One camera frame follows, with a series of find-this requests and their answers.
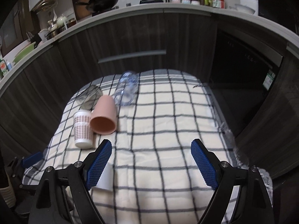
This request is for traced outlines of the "plain white cup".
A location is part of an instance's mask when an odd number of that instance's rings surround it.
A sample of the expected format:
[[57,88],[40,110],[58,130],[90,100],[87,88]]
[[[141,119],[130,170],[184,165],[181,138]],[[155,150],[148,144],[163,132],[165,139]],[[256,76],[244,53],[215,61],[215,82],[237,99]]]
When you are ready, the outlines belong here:
[[113,191],[113,166],[110,163],[105,166],[95,187],[105,191]]

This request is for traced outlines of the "white red-patterned paper cup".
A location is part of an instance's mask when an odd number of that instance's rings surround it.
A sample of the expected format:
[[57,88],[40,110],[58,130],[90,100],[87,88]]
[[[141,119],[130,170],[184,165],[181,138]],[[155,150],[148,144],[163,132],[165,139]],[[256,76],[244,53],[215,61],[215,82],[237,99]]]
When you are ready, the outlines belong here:
[[89,149],[93,146],[93,131],[90,127],[91,112],[79,110],[73,116],[73,130],[75,146]]

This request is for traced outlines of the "pink plastic cup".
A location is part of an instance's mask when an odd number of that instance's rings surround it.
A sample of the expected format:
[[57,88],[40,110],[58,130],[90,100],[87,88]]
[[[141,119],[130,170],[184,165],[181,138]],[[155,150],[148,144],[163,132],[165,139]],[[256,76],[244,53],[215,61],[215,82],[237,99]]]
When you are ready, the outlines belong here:
[[90,127],[99,135],[110,135],[117,129],[117,109],[112,96],[99,98],[91,115]]

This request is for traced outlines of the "grey transparent square cup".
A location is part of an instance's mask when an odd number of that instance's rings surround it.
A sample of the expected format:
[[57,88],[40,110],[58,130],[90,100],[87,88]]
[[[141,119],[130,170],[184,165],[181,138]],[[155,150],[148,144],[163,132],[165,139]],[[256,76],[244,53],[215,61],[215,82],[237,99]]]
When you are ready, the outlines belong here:
[[81,110],[92,111],[102,95],[103,93],[99,86],[91,85],[76,96],[75,101]]

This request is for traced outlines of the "blue black clamp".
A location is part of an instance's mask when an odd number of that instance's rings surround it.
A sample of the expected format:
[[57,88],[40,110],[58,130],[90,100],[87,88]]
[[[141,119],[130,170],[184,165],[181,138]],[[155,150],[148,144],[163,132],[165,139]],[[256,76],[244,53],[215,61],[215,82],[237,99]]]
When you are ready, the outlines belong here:
[[22,185],[23,176],[27,168],[32,167],[44,157],[42,152],[34,153],[27,157],[15,157],[7,166],[6,171],[14,190]]

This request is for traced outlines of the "white black checkered cloth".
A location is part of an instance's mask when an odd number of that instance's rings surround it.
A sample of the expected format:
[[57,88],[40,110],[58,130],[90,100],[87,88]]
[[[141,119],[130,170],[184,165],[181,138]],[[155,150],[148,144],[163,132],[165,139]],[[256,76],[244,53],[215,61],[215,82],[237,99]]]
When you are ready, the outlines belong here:
[[107,136],[112,155],[108,189],[91,197],[106,223],[197,223],[213,190],[205,184],[190,147],[200,139],[216,156],[239,162],[225,140],[204,85],[176,70],[139,75],[130,106],[118,108],[118,129]]

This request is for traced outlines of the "clear blue plastic bottle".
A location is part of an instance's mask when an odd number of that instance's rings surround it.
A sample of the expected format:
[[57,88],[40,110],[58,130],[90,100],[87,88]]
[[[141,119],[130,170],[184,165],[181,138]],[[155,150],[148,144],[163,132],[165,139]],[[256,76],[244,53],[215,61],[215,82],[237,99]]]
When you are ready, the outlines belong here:
[[138,89],[139,77],[133,71],[124,72],[117,84],[114,100],[118,106],[129,106],[135,97]]

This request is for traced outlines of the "green dish soap bottle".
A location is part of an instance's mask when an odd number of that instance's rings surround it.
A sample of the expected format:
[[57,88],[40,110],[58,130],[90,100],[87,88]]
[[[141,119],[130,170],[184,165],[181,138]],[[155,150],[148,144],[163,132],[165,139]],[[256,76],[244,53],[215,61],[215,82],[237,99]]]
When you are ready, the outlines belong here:
[[0,60],[0,69],[3,76],[5,76],[9,72],[8,66],[4,59]]

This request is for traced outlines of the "green bowl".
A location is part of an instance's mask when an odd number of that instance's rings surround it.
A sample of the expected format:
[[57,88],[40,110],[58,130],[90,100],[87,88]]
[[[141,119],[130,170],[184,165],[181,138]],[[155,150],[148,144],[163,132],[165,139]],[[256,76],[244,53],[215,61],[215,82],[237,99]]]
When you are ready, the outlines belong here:
[[13,62],[18,63],[21,59],[23,59],[26,55],[34,50],[35,42],[23,48],[14,58]]

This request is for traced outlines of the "white teapot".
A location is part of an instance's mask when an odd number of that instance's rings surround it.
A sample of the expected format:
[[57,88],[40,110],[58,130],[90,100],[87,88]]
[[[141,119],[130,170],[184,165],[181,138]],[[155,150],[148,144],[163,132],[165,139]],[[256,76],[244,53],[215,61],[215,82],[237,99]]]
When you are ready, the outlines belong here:
[[56,20],[56,24],[57,24],[57,27],[63,27],[66,25],[66,22],[67,22],[67,17],[65,15],[61,15],[60,17],[57,18]]

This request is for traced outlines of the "white bowl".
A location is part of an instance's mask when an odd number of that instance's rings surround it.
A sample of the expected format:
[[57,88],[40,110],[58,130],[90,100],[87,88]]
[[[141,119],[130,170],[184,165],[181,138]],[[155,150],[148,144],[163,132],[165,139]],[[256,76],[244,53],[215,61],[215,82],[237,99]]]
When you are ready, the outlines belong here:
[[245,5],[241,5],[241,4],[235,4],[236,10],[242,13],[246,13],[246,14],[250,14],[250,15],[254,15],[255,10],[245,6]]

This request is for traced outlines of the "black wok pan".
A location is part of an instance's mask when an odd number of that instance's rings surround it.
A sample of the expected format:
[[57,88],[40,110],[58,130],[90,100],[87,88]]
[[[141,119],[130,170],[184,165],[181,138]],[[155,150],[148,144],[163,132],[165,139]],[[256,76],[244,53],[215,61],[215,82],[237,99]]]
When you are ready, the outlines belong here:
[[77,1],[77,6],[85,6],[86,10],[92,13],[101,13],[107,10],[111,10],[119,0],[89,0],[87,3],[83,1]]

